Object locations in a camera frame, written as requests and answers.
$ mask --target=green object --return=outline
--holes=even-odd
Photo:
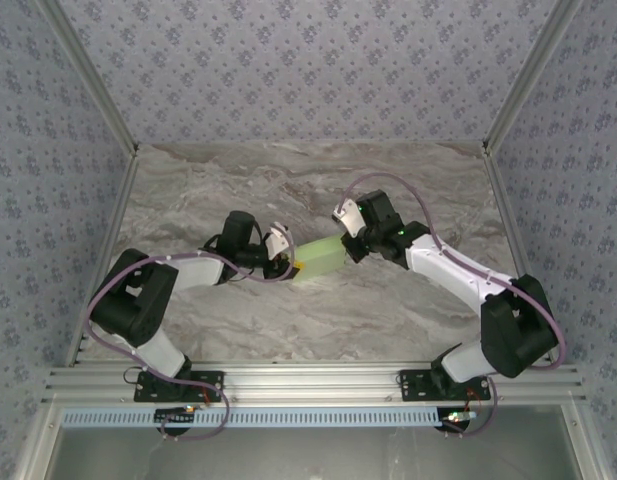
[[[299,268],[299,273],[292,281],[302,282],[333,272],[344,266],[345,259],[346,249],[340,235],[306,243],[295,250],[295,267]]]

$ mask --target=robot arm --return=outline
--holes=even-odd
[[[231,212],[222,233],[215,237],[216,246],[207,245],[206,249],[242,268],[262,268],[264,277],[275,278],[288,269],[288,261],[279,254],[289,248],[277,229],[283,229],[292,238],[286,227],[279,223],[275,227],[263,238],[260,236],[259,244],[251,244],[253,229],[259,231],[254,217],[245,212]],[[135,249],[125,250],[102,286],[147,257]],[[128,346],[153,369],[180,378],[186,375],[190,362],[161,328],[171,294],[197,286],[219,285],[235,273],[220,260],[208,257],[145,265],[109,290],[95,306],[91,321]]]
[[[432,363],[440,390],[494,372],[514,378],[557,344],[545,319],[529,304],[504,287],[498,278],[520,288],[548,311],[540,283],[530,275],[519,279],[491,271],[442,243],[435,244],[430,230],[419,222],[404,225],[388,196],[376,190],[357,202],[346,200],[333,218],[346,228],[342,243],[358,263],[371,252],[401,267],[422,274],[466,303],[481,319],[481,339],[460,344]],[[442,250],[488,274],[483,279],[451,261]]]

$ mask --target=marble surface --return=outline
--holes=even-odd
[[[416,185],[438,232],[481,263],[513,273],[476,144],[256,143],[141,146],[114,258],[194,250],[231,210],[287,225],[298,244],[340,233],[330,218],[345,187],[387,171]],[[372,179],[405,221],[423,221],[400,185]],[[381,258],[295,285],[241,281],[174,294],[165,329],[193,359],[426,360],[474,338],[479,321],[443,288]],[[114,354],[87,345],[82,358]]]

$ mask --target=wall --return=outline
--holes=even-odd
[[[497,154],[617,474],[617,0],[586,0]]]
[[[554,0],[62,0],[139,143],[479,140]]]
[[[0,0],[0,479],[76,326],[126,161],[29,0]]]

